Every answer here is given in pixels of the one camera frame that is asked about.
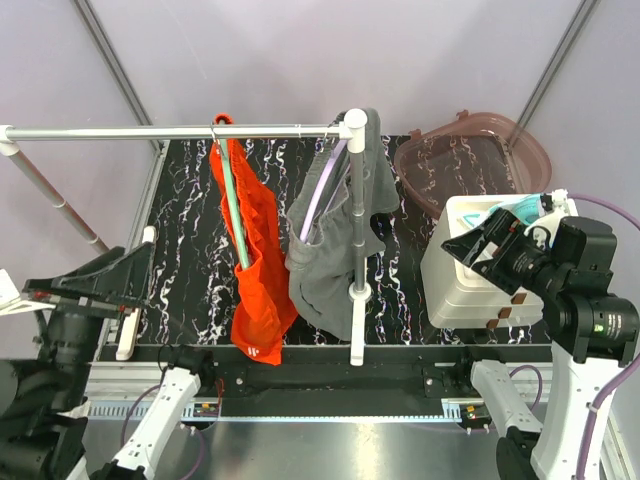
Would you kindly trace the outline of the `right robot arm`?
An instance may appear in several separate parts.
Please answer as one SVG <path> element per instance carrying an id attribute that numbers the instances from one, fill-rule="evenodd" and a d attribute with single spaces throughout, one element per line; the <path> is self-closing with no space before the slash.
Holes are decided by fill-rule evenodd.
<path id="1" fill-rule="evenodd" d="M 453 374 L 457 390 L 480 394 L 489 411 L 500 478 L 598 478 L 612 396 L 639 366 L 639 313 L 608 291 L 617 247 L 612 228 L 567 216 L 543 250 L 515 215 L 498 209 L 441 247 L 503 292 L 525 288 L 543 302 L 553 361 L 544 421 L 529 410 L 504 363 L 468 362 Z"/>

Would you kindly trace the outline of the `orange shorts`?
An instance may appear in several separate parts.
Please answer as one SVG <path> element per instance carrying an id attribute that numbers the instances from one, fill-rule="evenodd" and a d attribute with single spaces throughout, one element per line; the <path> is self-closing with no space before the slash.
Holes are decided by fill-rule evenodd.
<path id="1" fill-rule="evenodd" d="M 228 158 L 233 176 L 239 223 L 243 234 L 233 230 L 223 159 Z M 274 193 L 249 164 L 238 139 L 213 137 L 209 165 L 221 194 L 220 209 L 234 247 L 246 246 L 248 264 L 234 267 L 239 303 L 233 314 L 231 341 L 253 361 L 277 366 L 281 363 L 283 338 L 298 316 L 289 297 L 289 271 L 280 244 L 279 215 Z"/>

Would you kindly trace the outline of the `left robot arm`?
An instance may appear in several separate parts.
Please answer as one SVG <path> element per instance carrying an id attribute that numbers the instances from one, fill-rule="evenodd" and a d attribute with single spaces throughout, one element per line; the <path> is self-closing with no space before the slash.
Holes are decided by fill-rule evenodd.
<path id="1" fill-rule="evenodd" d="M 279 366 L 255 363 L 227 346 L 176 345 L 155 399 L 103 467 L 86 465 L 86 390 L 102 325 L 147 297 L 155 243 L 116 247 L 78 269 L 29 280 L 7 296 L 4 312 L 28 305 L 40 323 L 36 358 L 1 363 L 1 475 L 5 479 L 154 479 L 181 422 L 391 422 L 442 420 L 476 400 L 467 380 L 475 360 L 508 367 L 546 363 L 546 345 L 369 347 L 356 367 L 345 346 L 289 347 Z"/>

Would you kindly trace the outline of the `green plastic hanger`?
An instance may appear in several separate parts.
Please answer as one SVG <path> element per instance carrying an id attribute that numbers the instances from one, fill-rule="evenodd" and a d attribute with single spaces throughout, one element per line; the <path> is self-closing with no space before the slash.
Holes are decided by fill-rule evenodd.
<path id="1" fill-rule="evenodd" d="M 221 166 L 224 177 L 225 193 L 227 196 L 227 204 L 231 217 L 232 231 L 236 241 L 236 250 L 238 253 L 239 263 L 242 269 L 246 269 L 251 265 L 251 259 L 246 244 L 246 236 L 240 215 L 239 202 L 235 189 L 235 180 L 231 168 L 229 148 L 226 139 L 218 141 L 219 152 L 221 157 Z"/>

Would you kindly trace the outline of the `grey shorts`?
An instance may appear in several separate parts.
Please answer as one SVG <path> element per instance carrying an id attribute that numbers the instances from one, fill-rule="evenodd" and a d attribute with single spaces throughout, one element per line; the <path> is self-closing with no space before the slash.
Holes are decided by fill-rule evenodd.
<path id="1" fill-rule="evenodd" d="M 394 175 L 381 139 L 381 119 L 374 108 L 367 108 L 364 158 L 364 239 L 365 255 L 385 250 L 385 243 L 374 233 L 370 220 L 376 214 L 390 214 L 400 205 Z M 323 191 L 333 199 L 331 208 L 318 218 L 317 227 L 302 240 L 300 234 L 313 194 L 327 164 L 332 147 L 313 158 L 299 195 L 290 206 L 286 220 L 289 248 L 285 266 L 289 271 L 289 297 L 301 317 L 313 327 L 342 341 L 351 340 L 353 302 L 349 286 L 353 282 L 353 249 L 350 179 Z"/>

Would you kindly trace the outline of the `lilac plastic hanger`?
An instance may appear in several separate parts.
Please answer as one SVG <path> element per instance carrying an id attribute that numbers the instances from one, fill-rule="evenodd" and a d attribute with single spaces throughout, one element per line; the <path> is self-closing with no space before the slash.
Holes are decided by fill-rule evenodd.
<path id="1" fill-rule="evenodd" d="M 345 179 L 350 169 L 347 158 L 347 141 L 341 139 L 332 146 L 329 157 L 312 192 L 300 231 L 300 240 L 302 242 L 309 243 L 312 240 L 315 222 L 321 214 L 328 211 L 337 195 L 340 182 Z"/>

